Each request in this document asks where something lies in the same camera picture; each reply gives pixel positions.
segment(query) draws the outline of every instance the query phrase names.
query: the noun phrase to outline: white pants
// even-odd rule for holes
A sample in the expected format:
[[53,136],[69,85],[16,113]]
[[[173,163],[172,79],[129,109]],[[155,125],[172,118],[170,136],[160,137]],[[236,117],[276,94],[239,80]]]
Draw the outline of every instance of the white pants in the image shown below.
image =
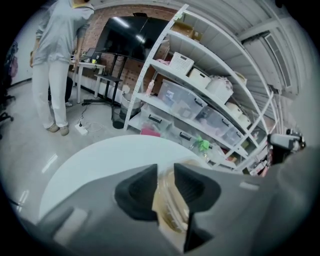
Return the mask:
[[[67,62],[58,60],[33,66],[33,98],[41,122],[46,129],[55,122],[59,127],[68,125],[65,105],[68,69],[69,64]],[[49,83],[55,121],[51,115],[48,103]]]

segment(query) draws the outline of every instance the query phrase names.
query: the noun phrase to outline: television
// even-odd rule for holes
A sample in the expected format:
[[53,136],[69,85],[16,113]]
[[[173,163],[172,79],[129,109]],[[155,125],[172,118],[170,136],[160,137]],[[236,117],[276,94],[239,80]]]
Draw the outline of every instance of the television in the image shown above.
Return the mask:
[[109,18],[95,51],[144,62],[167,24],[166,20],[141,16]]

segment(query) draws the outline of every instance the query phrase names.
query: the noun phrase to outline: floor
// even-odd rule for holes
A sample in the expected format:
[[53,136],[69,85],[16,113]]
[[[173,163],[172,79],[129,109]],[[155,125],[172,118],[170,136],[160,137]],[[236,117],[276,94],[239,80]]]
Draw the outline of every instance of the floor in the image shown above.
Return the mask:
[[[40,123],[31,87],[31,82],[28,82],[9,90],[16,101],[6,111],[14,117],[14,121],[7,120],[0,124],[3,135],[0,141],[0,178],[8,197],[21,205],[14,207],[17,212],[36,223],[42,194],[49,180],[67,159],[93,143],[137,134],[138,131],[113,128],[111,108],[104,104],[91,104],[83,114],[82,124],[91,121],[103,127],[100,129],[100,125],[92,124],[87,135],[80,135],[75,125],[86,107],[76,103],[74,87],[70,98],[74,105],[66,110],[70,133],[65,137],[60,132],[50,133]],[[81,91],[82,100],[93,97],[93,94]]]

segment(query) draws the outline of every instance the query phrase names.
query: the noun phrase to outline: desk leg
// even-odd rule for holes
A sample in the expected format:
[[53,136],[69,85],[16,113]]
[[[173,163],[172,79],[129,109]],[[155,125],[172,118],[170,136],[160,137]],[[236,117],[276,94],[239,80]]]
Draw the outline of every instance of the desk leg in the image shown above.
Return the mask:
[[76,74],[77,74],[77,71],[78,71],[78,67],[74,69],[74,72],[73,72],[73,76],[72,76],[72,87],[75,87],[76,86]]
[[84,70],[83,66],[79,67],[79,72],[78,72],[78,83],[77,83],[77,91],[76,91],[76,103],[80,103],[81,100],[81,77],[82,77],[82,71]]
[[[99,69],[99,75],[101,75],[102,74],[102,68],[100,68]],[[99,88],[100,88],[100,79],[101,79],[101,77],[97,77],[96,78],[96,82],[95,82],[95,88],[94,88],[94,97],[96,98],[96,97],[98,97],[98,92],[99,92]]]

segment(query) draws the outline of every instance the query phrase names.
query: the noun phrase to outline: white desk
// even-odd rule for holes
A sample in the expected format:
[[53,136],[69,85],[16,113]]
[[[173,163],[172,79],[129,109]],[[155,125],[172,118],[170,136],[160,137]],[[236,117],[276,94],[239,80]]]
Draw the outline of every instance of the white desk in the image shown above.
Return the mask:
[[125,135],[94,143],[71,156],[53,175],[40,202],[39,220],[88,182],[151,164],[163,170],[182,159],[196,160],[209,168],[189,149],[160,137]]
[[[75,62],[72,60],[70,62],[70,65],[73,65]],[[79,62],[78,67],[75,69],[73,72],[73,86],[75,86],[76,83],[76,73],[78,73],[78,81],[77,81],[77,91],[76,91],[76,102],[79,104],[81,101],[81,77],[82,77],[82,72],[84,70],[84,68],[87,69],[99,69],[99,73],[98,74],[102,74],[103,69],[106,66],[104,65],[100,65],[100,64],[93,64],[93,63],[89,63],[89,62]],[[98,92],[99,92],[99,85],[100,85],[100,77],[97,77],[96,82],[95,82],[95,87],[94,87],[94,97],[98,97]]]

